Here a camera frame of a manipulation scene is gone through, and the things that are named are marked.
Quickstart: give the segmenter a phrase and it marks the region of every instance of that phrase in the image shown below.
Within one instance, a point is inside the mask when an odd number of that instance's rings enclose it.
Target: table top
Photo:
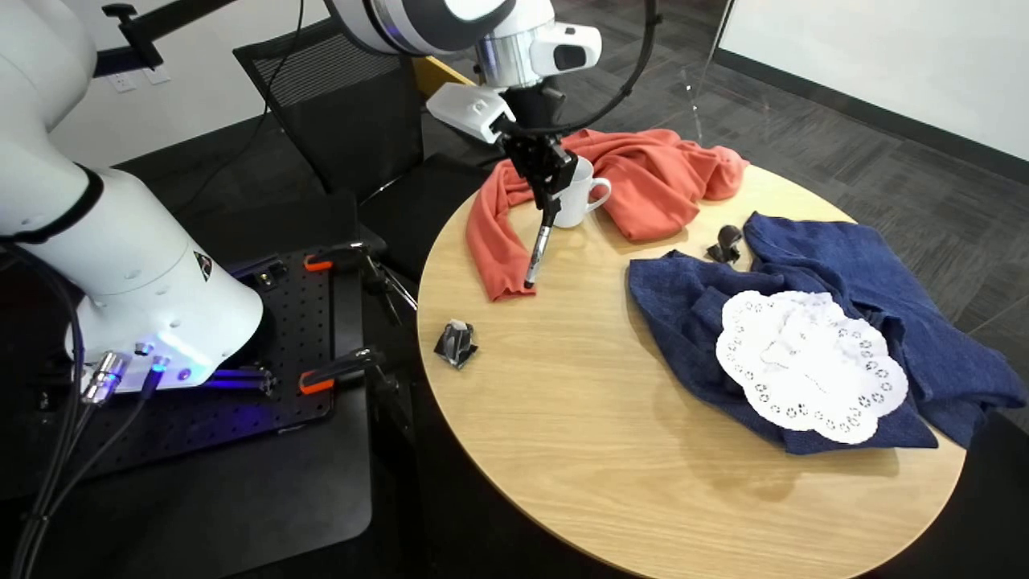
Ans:
[[[759,208],[850,219],[803,185],[745,166],[676,239],[623,242],[606,215],[554,230],[541,289],[490,301],[466,251],[466,202],[422,275],[418,345],[430,391],[474,462],[537,523],[639,576],[858,576],[911,547],[950,501],[964,450],[789,456],[694,400],[658,357],[623,282],[629,257],[701,253]],[[532,248],[537,208],[510,226]],[[478,353],[434,357],[446,317]]]

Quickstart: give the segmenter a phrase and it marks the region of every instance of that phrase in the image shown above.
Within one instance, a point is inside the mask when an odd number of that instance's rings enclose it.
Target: white wall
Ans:
[[[66,0],[100,47],[126,45],[100,12],[114,0]],[[166,0],[134,0],[137,12]],[[94,79],[82,104],[56,128],[64,153],[82,165],[118,165],[265,109],[259,93],[230,58],[230,47],[265,41],[295,27],[300,0],[234,0],[159,41],[159,75]],[[326,19],[326,0],[304,0],[304,23]]]
[[[722,51],[1029,162],[1025,0],[735,0]]]

